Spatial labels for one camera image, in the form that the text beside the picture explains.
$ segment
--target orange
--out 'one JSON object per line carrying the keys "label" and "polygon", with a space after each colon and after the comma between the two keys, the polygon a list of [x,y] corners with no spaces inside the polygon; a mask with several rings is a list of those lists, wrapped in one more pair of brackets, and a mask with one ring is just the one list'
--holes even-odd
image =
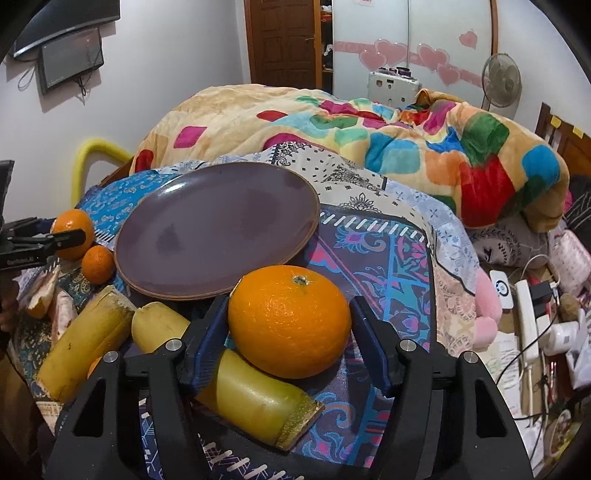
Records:
{"label": "orange", "polygon": [[51,233],[68,232],[82,228],[86,234],[85,242],[78,247],[58,250],[57,256],[65,260],[79,260],[95,241],[95,226],[86,212],[82,210],[68,210],[56,218],[51,226]]}
{"label": "orange", "polygon": [[107,283],[114,271],[113,253],[102,245],[93,246],[82,259],[82,274],[93,285]]}
{"label": "orange", "polygon": [[99,362],[102,360],[103,358],[100,356],[98,358],[95,358],[92,363],[90,364],[90,368],[88,369],[88,374],[86,376],[86,378],[90,378],[90,376],[92,375],[92,372],[95,371],[96,366],[99,364]]}
{"label": "orange", "polygon": [[351,316],[328,278],[302,267],[275,265],[242,277],[228,305],[238,351],[281,378],[319,374],[342,355]]}

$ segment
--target ceramic plate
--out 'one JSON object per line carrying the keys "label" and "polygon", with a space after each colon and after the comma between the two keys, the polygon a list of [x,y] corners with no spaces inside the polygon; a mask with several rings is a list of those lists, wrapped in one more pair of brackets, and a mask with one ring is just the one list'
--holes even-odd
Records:
{"label": "ceramic plate", "polygon": [[247,162],[206,167],[137,206],[117,237],[117,269],[151,297],[213,297],[252,270],[295,256],[319,214],[312,185],[290,170]]}

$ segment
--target black clamp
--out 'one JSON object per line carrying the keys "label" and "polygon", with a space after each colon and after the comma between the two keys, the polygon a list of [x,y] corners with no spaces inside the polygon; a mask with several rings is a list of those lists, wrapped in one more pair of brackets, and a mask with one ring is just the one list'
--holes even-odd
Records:
{"label": "black clamp", "polygon": [[[199,363],[215,355],[204,345],[223,345],[227,306],[228,297],[218,297],[182,339],[169,340],[152,354],[123,359],[108,352],[63,420],[46,480],[147,479],[138,408],[142,389],[150,391],[166,479],[211,479],[188,399],[203,387]],[[363,297],[355,297],[350,309],[353,334],[373,385],[384,396],[395,397],[364,478],[533,478],[511,413],[477,354],[453,358],[438,343],[427,352],[412,340],[400,339],[388,322],[375,317]]]}

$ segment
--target wall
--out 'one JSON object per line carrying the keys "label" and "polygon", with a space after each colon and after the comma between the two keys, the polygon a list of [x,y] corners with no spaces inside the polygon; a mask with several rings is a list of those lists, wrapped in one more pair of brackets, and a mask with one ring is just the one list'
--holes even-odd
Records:
{"label": "wall", "polygon": [[[87,86],[69,83],[41,96],[19,91],[27,65],[0,65],[0,158],[16,161],[4,216],[55,216],[70,206],[73,159],[102,137],[134,152],[148,131],[194,93],[242,83],[236,2],[121,0],[121,19],[102,27],[105,65]],[[97,161],[88,184],[113,166]]]}
{"label": "wall", "polygon": [[591,134],[591,84],[550,20],[529,0],[497,0],[499,52],[517,63],[523,90],[515,121],[535,130],[542,102]]}

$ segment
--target wooden headboard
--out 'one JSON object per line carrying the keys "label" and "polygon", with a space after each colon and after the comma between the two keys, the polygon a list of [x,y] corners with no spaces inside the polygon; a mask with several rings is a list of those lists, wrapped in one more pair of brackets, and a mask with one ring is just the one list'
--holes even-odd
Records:
{"label": "wooden headboard", "polygon": [[535,133],[555,147],[569,167],[571,175],[591,177],[591,138],[578,128],[552,115],[550,107],[542,103]]}

